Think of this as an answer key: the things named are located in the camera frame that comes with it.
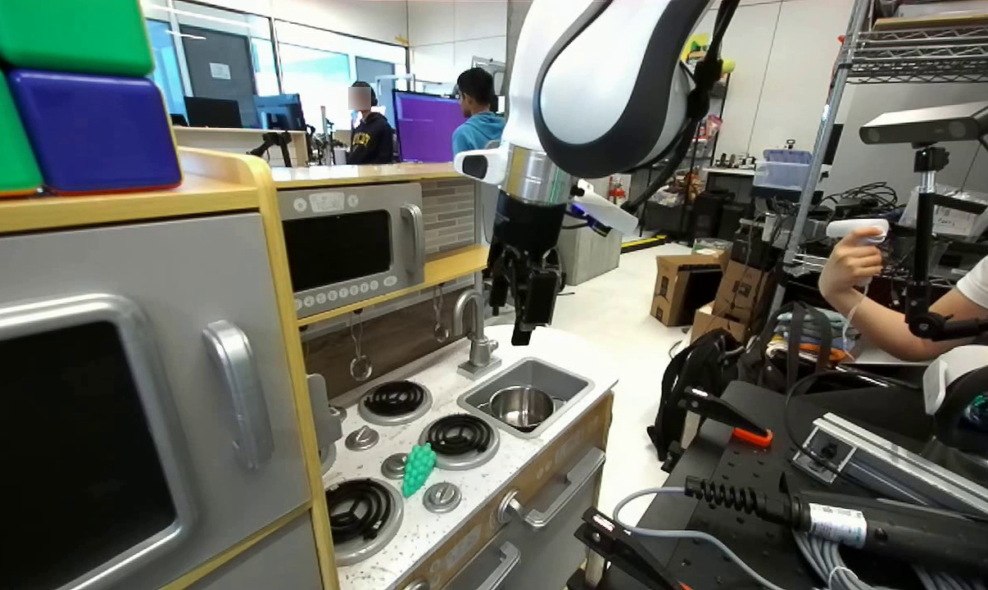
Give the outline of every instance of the person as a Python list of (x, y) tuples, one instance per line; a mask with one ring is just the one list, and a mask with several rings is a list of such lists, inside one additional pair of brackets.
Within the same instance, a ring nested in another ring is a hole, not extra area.
[(457, 91), (465, 122), (454, 129), (451, 136), (454, 154), (464, 150), (484, 149), (491, 141), (501, 141), (505, 119), (491, 112), (492, 106), (497, 108), (493, 75), (480, 67), (465, 70), (457, 77)]
[[(843, 315), (854, 311), (851, 324), (860, 329), (862, 336), (902, 360), (931, 360), (951, 348), (970, 343), (972, 339), (936, 343), (914, 336), (905, 324), (904, 314), (881, 306), (854, 287), (861, 279), (876, 276), (883, 270), (879, 247), (862, 243), (862, 238), (878, 234), (876, 228), (861, 228), (846, 235), (832, 249), (818, 280), (818, 290), (825, 300)], [(930, 311), (955, 320), (987, 318), (988, 256), (933, 303)]]
[(349, 89), (349, 106), (360, 113), (360, 123), (352, 128), (347, 163), (392, 164), (392, 125), (388, 124), (385, 115), (370, 110), (378, 105), (377, 94), (373, 87), (362, 81), (352, 83), (351, 88), (369, 89), (370, 97), (367, 101), (364, 93), (362, 102), (358, 102), (356, 95), (359, 91)]

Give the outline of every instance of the cardboard box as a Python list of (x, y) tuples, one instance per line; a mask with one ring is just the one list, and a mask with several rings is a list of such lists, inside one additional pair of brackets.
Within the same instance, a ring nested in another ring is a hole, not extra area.
[(740, 343), (744, 343), (746, 340), (746, 325), (742, 324), (740, 321), (730, 321), (727, 318), (714, 315), (714, 313), (712, 313), (712, 303), (709, 302), (706, 303), (706, 305), (699, 307), (699, 310), (694, 312), (694, 325), (691, 328), (691, 343), (693, 344), (694, 340), (699, 339), (699, 336), (712, 332), (717, 328), (722, 328), (730, 332), (732, 336), (740, 341)]
[(772, 271), (761, 271), (730, 261), (723, 272), (712, 303), (712, 315), (748, 322), (754, 315), (766, 313), (768, 293), (774, 288)]
[(658, 279), (650, 314), (664, 325), (689, 325), (694, 311), (718, 292), (727, 253), (658, 257)]

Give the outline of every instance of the black coil burner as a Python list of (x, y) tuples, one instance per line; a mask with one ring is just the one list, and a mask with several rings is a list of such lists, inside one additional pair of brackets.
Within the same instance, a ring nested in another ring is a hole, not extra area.
[(439, 455), (459, 456), (484, 452), (494, 437), (494, 429), (475, 415), (454, 414), (438, 419), (429, 427), (428, 442)]
[(372, 479), (349, 479), (326, 490), (334, 544), (377, 537), (392, 512), (392, 494)]
[(394, 418), (418, 410), (425, 401), (425, 389), (413, 381), (389, 381), (367, 393), (363, 406), (377, 415)]

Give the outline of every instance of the wire shelf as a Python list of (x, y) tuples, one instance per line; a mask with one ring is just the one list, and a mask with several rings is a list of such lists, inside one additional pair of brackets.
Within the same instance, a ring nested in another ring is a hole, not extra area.
[(860, 33), (847, 82), (988, 82), (988, 25)]

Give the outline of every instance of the oven window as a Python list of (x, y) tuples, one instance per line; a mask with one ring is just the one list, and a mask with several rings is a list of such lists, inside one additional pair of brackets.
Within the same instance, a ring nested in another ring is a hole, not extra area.
[(341, 283), (392, 268), (388, 211), (283, 222), (294, 291)]
[(60, 587), (175, 516), (115, 326), (0, 341), (0, 589)]

